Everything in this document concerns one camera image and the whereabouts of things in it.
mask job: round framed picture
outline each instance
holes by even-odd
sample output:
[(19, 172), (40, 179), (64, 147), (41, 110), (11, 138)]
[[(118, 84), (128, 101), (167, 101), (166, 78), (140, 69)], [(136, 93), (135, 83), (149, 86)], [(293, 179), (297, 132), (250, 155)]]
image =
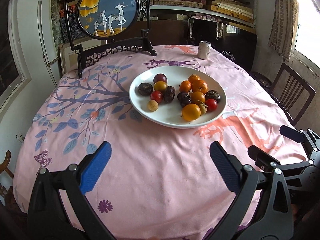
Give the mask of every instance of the round framed picture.
[(76, 11), (78, 25), (87, 36), (106, 40), (137, 21), (140, 0), (79, 0)]

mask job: white deer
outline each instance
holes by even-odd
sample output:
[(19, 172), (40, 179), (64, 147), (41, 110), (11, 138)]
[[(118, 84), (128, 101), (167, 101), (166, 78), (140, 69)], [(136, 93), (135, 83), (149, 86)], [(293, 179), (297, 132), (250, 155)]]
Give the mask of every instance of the white deer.
[(119, 5), (115, 6), (116, 9), (119, 9), (119, 14), (118, 15), (117, 14), (111, 14), (108, 17), (108, 20), (109, 20), (108, 26), (109, 26), (110, 33), (115, 33), (115, 31), (113, 30), (113, 28), (111, 26), (112, 21), (120, 21), (120, 24), (118, 24), (118, 26), (121, 26), (121, 31), (122, 31), (122, 25), (127, 22), (126, 19), (123, 16), (122, 7), (125, 8), (125, 7), (127, 7), (127, 5), (124, 6), (123, 4), (119, 4)]
[(94, 27), (95, 27), (95, 32), (96, 32), (96, 35), (98, 36), (98, 33), (97, 33), (97, 28), (99, 27), (99, 26), (103, 26), (104, 27), (104, 34), (105, 35), (107, 35), (107, 27), (106, 27), (106, 25), (107, 25), (107, 18), (105, 17), (105, 15), (104, 15), (104, 13), (106, 12), (106, 10), (104, 10), (103, 12), (101, 12), (100, 14), (98, 14), (99, 15), (99, 18), (98, 18), (98, 20), (94, 23)]

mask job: checkered curtain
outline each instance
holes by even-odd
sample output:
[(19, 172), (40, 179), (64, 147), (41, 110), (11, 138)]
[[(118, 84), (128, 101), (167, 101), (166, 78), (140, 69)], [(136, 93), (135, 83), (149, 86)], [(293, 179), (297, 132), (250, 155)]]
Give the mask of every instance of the checkered curtain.
[(276, 0), (271, 35), (268, 46), (287, 61), (298, 29), (298, 1)]

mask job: can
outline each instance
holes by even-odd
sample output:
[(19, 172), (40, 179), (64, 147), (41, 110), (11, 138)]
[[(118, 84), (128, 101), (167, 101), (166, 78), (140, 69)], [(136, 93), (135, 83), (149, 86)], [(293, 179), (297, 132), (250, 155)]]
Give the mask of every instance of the can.
[(210, 57), (211, 43), (207, 41), (200, 41), (198, 47), (198, 57), (201, 59), (208, 59)]

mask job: table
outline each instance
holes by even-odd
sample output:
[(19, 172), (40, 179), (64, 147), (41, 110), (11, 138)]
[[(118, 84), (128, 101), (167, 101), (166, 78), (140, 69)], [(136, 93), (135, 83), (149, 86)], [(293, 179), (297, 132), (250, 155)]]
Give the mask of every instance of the table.
[[(302, 146), (279, 133), (283, 124), (292, 127), (285, 114), (241, 67), (214, 49), (208, 60), (197, 58), (197, 46), (155, 50), (156, 57), (148, 52), (109, 55), (86, 68), (81, 79), (75, 72), (63, 76), (36, 113), (19, 153), (13, 187), (23, 211), (42, 167), (66, 169), (106, 140), (111, 159), (86, 197), (114, 236), (202, 239), (235, 197), (210, 159), (213, 141), (252, 166), (250, 145), (282, 164), (306, 160)], [(217, 80), (228, 98), (223, 115), (195, 129), (168, 128), (139, 115), (130, 104), (129, 86), (140, 73), (163, 65), (188, 66)], [(72, 224), (81, 229), (64, 193), (62, 198)], [(242, 226), (258, 199), (256, 192)]]

